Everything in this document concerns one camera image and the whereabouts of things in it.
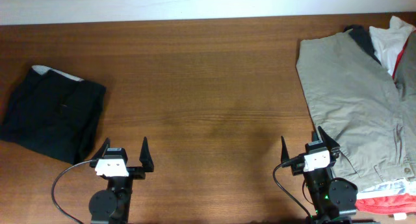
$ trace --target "red fabric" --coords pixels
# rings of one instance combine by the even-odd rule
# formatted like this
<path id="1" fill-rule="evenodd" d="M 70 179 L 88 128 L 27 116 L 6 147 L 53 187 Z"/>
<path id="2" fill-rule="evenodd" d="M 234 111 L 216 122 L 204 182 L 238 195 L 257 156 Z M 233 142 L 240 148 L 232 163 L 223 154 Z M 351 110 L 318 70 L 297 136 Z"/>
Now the red fabric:
<path id="1" fill-rule="evenodd" d="M 356 207 L 359 211 L 372 214 L 397 214 L 416 212 L 416 195 L 392 195 L 389 197 L 377 197 L 357 200 Z"/>
<path id="2" fill-rule="evenodd" d="M 393 79 L 395 78 L 397 66 L 400 63 L 400 60 L 402 59 L 404 50 L 405 50 L 406 46 L 408 46 L 408 41 L 409 41 L 409 38 L 406 40 L 406 43 L 403 45 L 403 49 L 401 50 L 401 52 L 397 55 L 395 70 L 393 71 Z"/>

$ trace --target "brown tabletop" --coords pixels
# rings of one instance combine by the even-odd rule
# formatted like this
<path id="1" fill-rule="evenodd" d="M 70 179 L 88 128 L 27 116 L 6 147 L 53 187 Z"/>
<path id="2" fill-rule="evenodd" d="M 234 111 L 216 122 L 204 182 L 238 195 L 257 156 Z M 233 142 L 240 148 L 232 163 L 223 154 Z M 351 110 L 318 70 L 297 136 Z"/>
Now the brown tabletop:
<path id="1" fill-rule="evenodd" d="M 304 152 L 313 125 L 295 64 L 303 39 L 350 24 L 388 27 L 392 14 L 74 23 L 0 27 L 0 117 L 31 65 L 107 87 L 96 149 L 109 137 L 138 166 L 148 137 L 155 172 L 135 181 L 130 223 L 249 223 L 304 219 L 273 182 L 283 135 Z M 396 14 L 416 24 L 416 13 Z M 50 189 L 69 164 L 0 142 L 0 223 L 71 223 Z M 310 212 L 303 176 L 277 174 Z M 56 198 L 90 221 L 107 183 L 88 166 L 58 183 Z M 358 214 L 392 223 L 393 218 Z M 414 216 L 400 223 L 413 223 Z"/>

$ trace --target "white wall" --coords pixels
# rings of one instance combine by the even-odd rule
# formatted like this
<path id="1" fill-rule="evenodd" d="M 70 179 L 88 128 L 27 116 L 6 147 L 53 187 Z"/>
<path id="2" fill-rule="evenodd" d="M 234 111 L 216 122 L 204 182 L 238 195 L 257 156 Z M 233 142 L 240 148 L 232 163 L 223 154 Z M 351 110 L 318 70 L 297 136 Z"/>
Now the white wall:
<path id="1" fill-rule="evenodd" d="M 416 0 L 0 0 L 0 24 L 416 11 Z"/>

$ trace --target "gray fabric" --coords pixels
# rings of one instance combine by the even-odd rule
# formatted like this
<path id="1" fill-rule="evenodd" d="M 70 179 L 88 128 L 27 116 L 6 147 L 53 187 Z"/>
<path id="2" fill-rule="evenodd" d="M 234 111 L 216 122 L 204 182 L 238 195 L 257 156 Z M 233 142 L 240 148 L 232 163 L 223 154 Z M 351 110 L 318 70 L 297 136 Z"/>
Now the gray fabric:
<path id="1" fill-rule="evenodd" d="M 410 154 L 416 156 L 415 141 L 408 137 L 409 123 L 403 119 L 408 112 L 415 113 L 408 107 L 415 101 L 408 98 L 409 103 L 402 104 L 409 93 L 406 85 L 406 92 L 400 92 L 388 72 L 348 32 L 302 41 L 296 68 L 313 123 L 341 146 L 333 168 L 336 177 L 350 180 L 361 191 L 414 176 Z"/>

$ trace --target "black fabric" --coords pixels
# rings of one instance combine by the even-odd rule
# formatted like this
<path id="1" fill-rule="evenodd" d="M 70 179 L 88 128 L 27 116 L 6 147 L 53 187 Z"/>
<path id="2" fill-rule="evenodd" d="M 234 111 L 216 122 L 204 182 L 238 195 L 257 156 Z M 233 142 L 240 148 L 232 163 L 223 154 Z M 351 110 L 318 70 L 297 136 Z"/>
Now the black fabric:
<path id="1" fill-rule="evenodd" d="M 105 87 L 30 69 L 11 94 L 0 139 L 76 164 L 94 147 Z"/>
<path id="2" fill-rule="evenodd" d="M 352 30 L 348 34 L 357 43 L 357 45 L 360 46 L 360 48 L 362 48 L 362 50 L 364 50 L 366 54 L 371 56 L 372 59 L 381 64 L 376 55 L 374 54 L 375 50 L 374 46 L 372 45 L 370 33 L 367 32 L 361 25 L 347 26 L 345 27 L 344 32 L 350 29 Z"/>

